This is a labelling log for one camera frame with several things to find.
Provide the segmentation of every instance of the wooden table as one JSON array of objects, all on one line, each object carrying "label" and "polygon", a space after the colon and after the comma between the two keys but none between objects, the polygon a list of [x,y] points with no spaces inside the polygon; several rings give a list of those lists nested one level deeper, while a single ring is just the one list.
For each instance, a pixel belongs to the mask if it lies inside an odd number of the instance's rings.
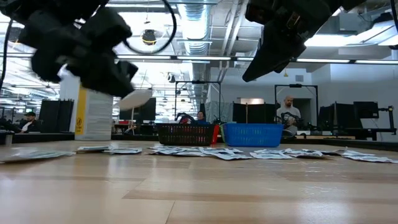
[{"label": "wooden table", "polygon": [[[149,147],[158,143],[67,141],[15,144],[0,151],[30,147],[72,151],[104,144]],[[340,148],[281,145],[280,149],[288,147]],[[355,150],[398,159],[396,152]],[[78,154],[0,165],[1,223],[397,223],[398,164],[342,157],[222,161],[148,152]]]}]

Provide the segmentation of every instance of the ductwork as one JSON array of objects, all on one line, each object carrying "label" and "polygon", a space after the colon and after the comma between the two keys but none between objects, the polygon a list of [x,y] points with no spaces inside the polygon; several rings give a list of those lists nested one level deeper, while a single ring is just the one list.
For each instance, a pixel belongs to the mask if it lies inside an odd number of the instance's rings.
[{"label": "ductwork", "polygon": [[[188,40],[207,40],[210,17],[210,6],[201,4],[179,4],[178,11],[182,19],[182,32],[185,39]],[[185,50],[188,55],[208,55],[209,45],[204,42],[185,42]],[[192,64],[193,79],[205,80],[206,64]],[[202,89],[204,85],[194,85],[197,108],[200,107],[203,96]]]}]

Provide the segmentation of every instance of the bald man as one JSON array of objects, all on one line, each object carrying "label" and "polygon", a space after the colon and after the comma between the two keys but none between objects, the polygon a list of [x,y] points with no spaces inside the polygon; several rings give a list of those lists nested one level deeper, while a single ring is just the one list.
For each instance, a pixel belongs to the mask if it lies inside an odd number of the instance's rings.
[{"label": "bald man", "polygon": [[[276,116],[281,118],[282,113],[286,113],[286,112],[289,112],[292,115],[296,115],[299,118],[301,118],[299,109],[297,109],[293,106],[293,96],[286,96],[284,103],[276,111]],[[293,134],[296,134],[297,133],[296,120],[293,117],[289,116],[288,114],[285,115],[284,119],[287,119],[287,121],[288,121],[286,130],[289,130]]]}]

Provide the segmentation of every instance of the yellow label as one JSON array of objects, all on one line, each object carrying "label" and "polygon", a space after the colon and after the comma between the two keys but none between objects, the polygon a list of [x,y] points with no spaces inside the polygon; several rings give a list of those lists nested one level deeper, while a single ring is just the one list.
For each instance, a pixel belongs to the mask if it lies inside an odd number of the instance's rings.
[{"label": "yellow label", "polygon": [[76,113],[75,134],[84,134],[87,90],[80,86]]}]

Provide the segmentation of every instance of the blue plastic basket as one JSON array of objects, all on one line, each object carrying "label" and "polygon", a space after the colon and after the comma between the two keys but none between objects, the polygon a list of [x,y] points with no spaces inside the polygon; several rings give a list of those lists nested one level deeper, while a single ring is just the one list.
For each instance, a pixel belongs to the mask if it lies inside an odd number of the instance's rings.
[{"label": "blue plastic basket", "polygon": [[224,138],[229,146],[278,147],[282,124],[224,124]]}]

